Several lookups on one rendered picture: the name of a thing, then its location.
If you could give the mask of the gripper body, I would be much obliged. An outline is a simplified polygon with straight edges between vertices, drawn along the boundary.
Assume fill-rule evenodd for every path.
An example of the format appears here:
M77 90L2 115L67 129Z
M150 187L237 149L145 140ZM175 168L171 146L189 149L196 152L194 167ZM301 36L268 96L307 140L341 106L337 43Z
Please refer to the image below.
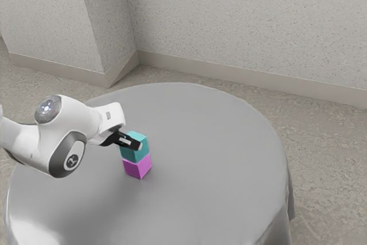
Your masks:
M120 131L115 131L114 133L112 133L103 143L101 143L100 145L102 147L107 147L111 144L116 144L119 146L123 146L124 147L124 142L120 141L121 138L125 138L126 134L122 133Z

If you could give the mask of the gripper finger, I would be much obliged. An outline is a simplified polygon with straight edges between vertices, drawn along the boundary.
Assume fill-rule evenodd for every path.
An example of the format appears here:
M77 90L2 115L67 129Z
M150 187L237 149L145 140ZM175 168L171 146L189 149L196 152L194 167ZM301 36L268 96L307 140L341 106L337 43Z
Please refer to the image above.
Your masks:
M128 137L120 137L118 140L115 141L115 144L131 150L141 150L143 147L143 144L141 142Z

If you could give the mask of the teal block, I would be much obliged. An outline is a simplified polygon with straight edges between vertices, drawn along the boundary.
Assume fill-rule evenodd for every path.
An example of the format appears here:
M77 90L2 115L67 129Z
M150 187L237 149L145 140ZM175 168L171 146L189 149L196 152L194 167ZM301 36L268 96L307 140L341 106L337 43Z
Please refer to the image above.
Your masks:
M133 139L130 145L122 142L123 146L119 146L120 155L123 159L133 163L138 163L149 153L147 136L136 131L129 131L124 138Z

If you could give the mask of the pink block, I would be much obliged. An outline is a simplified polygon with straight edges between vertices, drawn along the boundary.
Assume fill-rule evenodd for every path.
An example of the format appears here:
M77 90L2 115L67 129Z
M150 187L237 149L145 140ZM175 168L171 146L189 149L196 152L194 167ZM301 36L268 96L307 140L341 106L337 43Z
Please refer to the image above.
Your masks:
M152 168L151 156L148 153L139 162L133 163L127 159L122 159L124 171L128 176L143 179Z

